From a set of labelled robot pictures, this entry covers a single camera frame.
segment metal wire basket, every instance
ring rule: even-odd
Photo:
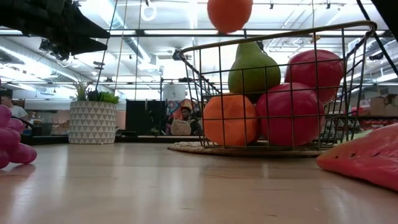
[[[345,42],[345,32],[347,29],[352,29],[355,27],[363,27],[366,26],[369,28],[369,31],[366,32],[366,34],[361,38],[361,40],[354,46],[352,50],[349,52],[346,52],[346,42]],[[240,39],[240,40],[230,40],[226,42],[219,42],[219,43],[214,43],[214,44],[207,44],[207,45],[200,45],[200,46],[195,46],[195,47],[189,47],[186,49],[183,49],[180,53],[181,59],[185,62],[186,68],[187,68],[187,80],[188,80],[188,87],[189,87],[189,92],[190,92],[190,98],[192,102],[197,102],[201,105],[201,114],[203,114],[203,110],[206,107],[206,104],[209,102],[210,99],[212,99],[215,96],[220,96],[221,97],[221,104],[223,104],[223,98],[226,95],[226,89],[223,89],[223,81],[222,81],[222,73],[229,72],[231,70],[222,70],[221,69],[221,47],[223,46],[228,46],[228,45],[234,45],[234,44],[242,44],[246,42],[255,42],[259,40],[269,40],[269,39],[279,39],[279,38],[286,38],[286,37],[296,37],[298,35],[308,35],[311,37],[316,37],[317,34],[320,32],[324,31],[331,31],[333,30],[334,32],[341,32],[341,46],[342,46],[342,58],[338,59],[344,62],[344,71],[345,75],[343,75],[343,81],[339,86],[328,86],[328,87],[318,87],[318,63],[320,62],[327,62],[327,61],[332,61],[332,60],[318,60],[318,57],[316,56],[315,53],[315,61],[314,62],[304,62],[304,63],[314,63],[315,64],[315,76],[316,76],[316,84],[317,86],[315,88],[309,88],[308,90],[314,90],[317,94],[317,99],[319,99],[319,91],[322,88],[337,88],[338,93],[336,94],[335,98],[333,101],[327,103],[327,105],[324,105],[325,107],[325,114],[320,114],[319,110],[317,110],[317,114],[307,114],[307,115],[294,115],[294,113],[291,113],[289,116],[290,119],[293,121],[297,117],[302,117],[302,116],[317,116],[318,120],[320,119],[321,116],[325,117],[326,120],[326,125],[324,127],[321,127],[320,122],[318,122],[319,125],[319,131],[318,131],[318,137],[313,140],[311,143],[306,144],[304,146],[294,146],[292,144],[291,146],[277,146],[277,145],[272,145],[269,144],[268,141],[266,140],[258,140],[257,143],[250,143],[247,141],[246,136],[246,127],[245,127],[245,143],[244,145],[239,145],[239,146],[229,146],[224,144],[218,145],[214,142],[211,142],[209,139],[206,138],[206,132],[205,129],[203,128],[203,133],[200,134],[200,146],[197,144],[196,147],[200,147],[201,151],[218,151],[218,152],[225,152],[228,150],[238,150],[238,151],[247,151],[247,149],[252,149],[249,152],[255,151],[254,149],[257,149],[257,151],[266,151],[269,154],[280,154],[280,153],[291,153],[291,152],[297,152],[299,154],[319,154],[322,151],[328,150],[332,148],[335,144],[342,143],[344,141],[349,141],[354,138],[354,131],[350,131],[352,129],[356,129],[358,127],[358,114],[355,112],[350,112],[348,111],[349,105],[356,105],[357,108],[359,108],[359,103],[360,103],[360,97],[354,97],[353,92],[356,91],[358,94],[356,96],[361,96],[362,92],[362,87],[363,87],[363,75],[364,75],[364,67],[365,67],[365,50],[366,50],[366,42],[369,39],[370,36],[375,33],[377,29],[376,23],[372,21],[359,21],[359,22],[350,22],[350,23],[345,23],[345,24],[339,24],[335,26],[325,26],[325,27],[317,27],[313,29],[305,29],[305,30],[298,30],[298,31],[293,31],[293,32],[285,32],[285,33],[279,33],[279,34],[272,34],[272,35],[263,35],[259,37],[251,37],[251,38],[246,38],[246,39]],[[360,52],[357,54],[358,49],[363,47],[363,52]],[[218,49],[218,58],[219,58],[219,65],[220,67],[218,69],[214,69],[213,71],[210,72],[203,72],[202,71],[202,66],[205,63],[202,58],[202,52],[205,49]],[[317,42],[313,41],[313,49],[315,52],[317,51]],[[192,65],[186,57],[187,53],[195,53],[198,55],[198,61],[195,63],[198,68],[195,68],[195,65]],[[283,64],[283,65],[278,65],[280,67],[291,67],[296,64]],[[242,81],[243,81],[243,93],[240,94],[230,94],[228,93],[228,96],[231,95],[248,95],[248,93],[245,93],[244,91],[244,78],[243,78],[243,73],[244,70],[247,70],[250,68],[244,68],[242,69]],[[360,79],[359,83],[354,83],[354,71],[360,71]],[[219,74],[220,77],[220,82],[210,82],[206,76],[208,75],[213,75],[213,74]],[[291,96],[293,97],[293,91],[296,90],[287,90],[290,91]],[[292,112],[293,112],[293,100],[291,102],[291,107],[292,107]],[[224,118],[224,106],[221,106],[222,110],[222,120],[223,124],[224,121],[227,119]],[[244,116],[240,119],[245,120],[245,125],[246,125],[246,120],[247,119],[253,119],[252,118],[247,118],[246,113],[244,113]],[[267,119],[268,124],[269,120],[275,117],[281,117],[281,116],[258,116],[256,119]],[[202,119],[202,127],[205,127],[205,121],[206,119]],[[294,142],[294,122],[292,122],[292,142]],[[225,128],[223,125],[223,137],[225,139]],[[264,139],[269,139],[270,135],[270,130],[268,131],[268,137],[264,136]]]

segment wire basket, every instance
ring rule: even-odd
[[[355,47],[350,50],[349,52],[346,52],[346,42],[345,42],[345,32],[347,29],[352,29],[352,28],[358,28],[358,27],[369,27],[369,31],[366,32],[364,37],[361,39],[360,42],[358,42]],[[317,27],[313,29],[305,29],[305,30],[298,30],[298,31],[293,31],[293,32],[286,32],[286,33],[280,33],[280,34],[272,34],[272,35],[263,35],[259,37],[251,37],[251,38],[246,38],[246,39],[240,39],[240,40],[230,40],[226,42],[219,42],[219,43],[214,43],[214,44],[207,44],[207,45],[200,45],[200,46],[195,46],[195,47],[189,47],[186,49],[183,49],[180,53],[181,59],[185,62],[186,65],[186,70],[187,70],[187,80],[188,80],[188,87],[189,87],[189,92],[190,92],[190,99],[192,102],[197,102],[200,104],[201,108],[201,114],[204,114],[204,109],[206,108],[206,105],[208,102],[214,98],[214,97],[220,97],[221,98],[221,118],[218,119],[212,119],[212,120],[222,120],[222,131],[223,134],[223,143],[222,144],[217,144],[215,142],[210,141],[206,137],[206,121],[207,119],[203,117],[202,119],[202,127],[203,127],[203,132],[200,134],[200,145],[197,144],[195,147],[200,147],[201,151],[217,151],[217,152],[225,152],[228,150],[235,150],[235,151],[247,151],[247,149],[252,149],[247,152],[254,152],[256,151],[267,151],[269,154],[291,154],[291,152],[298,152],[299,154],[318,154],[321,153],[322,151],[328,150],[332,148],[335,144],[339,144],[345,141],[352,140],[354,138],[354,131],[356,128],[358,128],[359,123],[358,123],[358,114],[354,112],[348,111],[349,105],[356,105],[357,108],[359,108],[359,102],[360,102],[360,97],[361,92],[362,92],[362,87],[363,87],[363,75],[364,75],[364,67],[365,64],[363,63],[365,61],[365,50],[366,50],[366,42],[369,39],[370,36],[375,33],[377,29],[376,23],[372,21],[358,21],[358,22],[350,22],[350,23],[345,23],[345,24],[338,24],[335,26],[325,26],[325,27]],[[333,59],[333,60],[318,60],[317,57],[317,42],[313,41],[313,50],[315,50],[315,61],[312,62],[300,62],[300,63],[291,63],[291,64],[283,64],[283,65],[278,65],[279,67],[289,67],[291,68],[294,65],[299,65],[299,64],[308,64],[308,63],[314,63],[315,64],[315,78],[316,78],[316,86],[314,88],[307,88],[307,89],[299,89],[295,90],[292,88],[292,84],[290,84],[290,89],[289,90],[282,90],[284,92],[289,91],[291,95],[290,99],[290,104],[291,104],[291,114],[288,116],[269,116],[269,113],[267,113],[267,116],[256,116],[254,117],[247,117],[246,116],[246,110],[243,109],[243,117],[241,118],[230,118],[230,119],[240,119],[244,121],[244,144],[240,145],[227,145],[225,141],[226,137],[226,130],[225,130],[225,123],[227,122],[228,118],[225,118],[225,111],[224,111],[224,106],[223,102],[225,101],[225,97],[228,96],[233,96],[233,95],[243,95],[243,108],[245,108],[245,96],[248,96],[250,94],[253,94],[253,92],[246,93],[244,88],[244,72],[249,70],[249,69],[258,69],[258,68],[244,68],[240,69],[241,71],[241,81],[242,81],[242,93],[228,93],[227,95],[227,89],[223,88],[223,79],[222,79],[222,74],[228,73],[231,70],[223,70],[221,68],[221,47],[223,46],[228,46],[228,45],[235,45],[235,44],[243,44],[247,42],[257,42],[260,40],[271,40],[271,39],[281,39],[281,38],[286,38],[286,37],[296,37],[296,36],[303,36],[303,35],[308,35],[309,37],[317,37],[317,34],[320,32],[325,32],[325,31],[334,31],[334,32],[341,32],[341,46],[342,46],[342,58],[339,59]],[[204,65],[204,61],[202,58],[202,53],[206,49],[218,49],[218,58],[219,58],[219,68],[214,69],[213,71],[210,72],[203,72],[202,71],[202,66]],[[195,65],[192,65],[188,60],[187,60],[187,53],[194,53],[196,56],[198,56],[198,60],[196,62],[193,62]],[[318,86],[318,64],[320,62],[332,62],[332,61],[342,61],[344,64],[344,75],[343,75],[343,80],[341,81],[340,85],[338,86],[323,86],[320,87]],[[267,69],[270,67],[262,67],[265,70],[265,76],[267,76]],[[358,73],[360,74],[359,82],[354,82],[354,78],[358,77]],[[214,78],[214,75],[217,74],[217,76],[220,77],[219,82],[211,82],[209,79],[207,79],[207,76],[212,75]],[[265,78],[265,83],[264,86],[267,86],[267,80],[268,78]],[[334,97],[334,100],[329,101],[328,103],[324,104],[324,110],[325,113],[320,113],[320,110],[317,109],[316,114],[300,114],[296,115],[293,113],[293,107],[294,107],[294,101],[293,99],[293,92],[294,91],[304,91],[304,90],[313,90],[316,95],[317,95],[317,101],[319,100],[319,92],[322,91],[322,89],[330,89],[334,88],[337,89],[337,94]],[[267,93],[266,91],[262,92],[256,92],[257,94],[263,94]],[[268,110],[269,105],[268,105],[268,100],[266,101],[266,108]],[[295,128],[294,128],[294,123],[293,122],[295,119],[300,119],[300,117],[306,117],[306,116],[316,116],[318,119],[318,134],[316,139],[312,140],[310,143],[307,143],[305,145],[295,145]],[[288,118],[290,119],[291,122],[291,142],[287,145],[278,145],[278,144],[273,144],[272,141],[268,141],[270,139],[270,134],[272,134],[272,129],[270,130],[270,119],[276,119],[276,118]],[[267,136],[263,136],[258,140],[257,142],[248,142],[247,136],[248,133],[246,131],[246,123],[249,121],[249,119],[257,119],[264,121],[266,120],[268,125],[268,132]]]

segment potted plant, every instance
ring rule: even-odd
[[[69,143],[114,143],[119,97],[98,90],[88,91],[92,82],[78,80],[73,83],[77,90],[77,100],[70,104]]]

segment white ceiling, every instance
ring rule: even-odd
[[[104,17],[109,16],[109,13],[111,15],[113,9],[104,5],[104,3],[108,1],[112,2],[113,0],[81,0],[80,10],[87,18],[91,19],[102,28],[109,29],[109,25],[104,20]],[[142,17],[140,17],[140,2],[141,1],[136,0],[119,1],[117,13],[121,19],[124,19],[124,12],[127,7],[126,29],[214,29],[207,15],[205,0],[152,0],[150,5],[156,7],[157,13],[151,21],[144,21]],[[269,2],[270,1],[266,0],[254,0],[255,5],[252,10],[251,18],[244,28],[265,30],[283,28],[290,30],[308,29],[312,27],[311,0],[274,0],[273,9],[269,9]],[[325,3],[326,0],[314,0],[315,27],[364,20],[355,0],[331,0],[330,9],[326,8]],[[363,1],[363,3],[371,19],[377,22],[379,29],[388,29],[381,16],[376,11],[376,8],[371,4],[371,1],[367,0]],[[150,17],[152,12],[153,10],[151,8],[145,9],[144,11],[147,17]],[[35,53],[42,54],[39,50],[41,42],[41,38],[39,37],[8,37],[8,39]],[[172,62],[171,57],[168,57],[176,48],[186,48],[193,45],[203,45],[232,39],[237,39],[237,37],[136,37],[139,45],[148,55],[159,56],[160,59],[157,60],[157,65],[164,66],[165,69],[173,70],[172,72],[166,72],[169,75],[171,74],[171,77],[166,78],[182,78],[186,76],[184,64],[182,62]],[[266,51],[278,63],[287,63],[289,56],[297,50],[297,44],[307,43],[309,40],[310,38],[282,38],[274,40]],[[347,44],[352,40],[354,40],[354,38],[347,38],[345,42]],[[265,40],[264,45],[268,46],[270,42],[271,40]],[[326,49],[338,55],[342,53],[341,37],[322,38],[317,44],[319,49]],[[304,45],[299,52],[309,49],[312,49],[311,44]],[[236,46],[234,45],[221,48],[222,70],[229,69],[232,65],[235,51]],[[218,65],[218,49],[203,50],[201,55],[203,72],[211,72],[220,69]],[[78,60],[71,60],[72,62],[63,63],[63,65],[68,66],[67,68],[71,71],[96,80],[97,76],[92,74],[94,71],[93,62],[102,61],[102,56],[102,52],[81,54],[76,56]],[[55,63],[54,58],[51,56],[45,55],[44,57]],[[138,76],[141,77],[137,79],[139,82],[160,80],[158,72],[137,69],[135,53],[120,37],[112,37],[109,40],[108,52],[104,62],[103,76],[114,77],[113,80],[115,80],[115,76],[118,75],[120,77],[126,77],[123,78],[124,82],[134,82],[136,72]],[[220,79],[218,78],[217,80],[216,77],[213,79],[214,82],[220,81]],[[118,88],[123,87],[132,88],[132,86],[126,85],[119,86]],[[159,84],[146,86],[144,88],[149,90],[149,88],[158,87]]]

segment watermelon slice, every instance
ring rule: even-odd
[[[398,191],[398,124],[340,144],[320,155],[317,164]]]

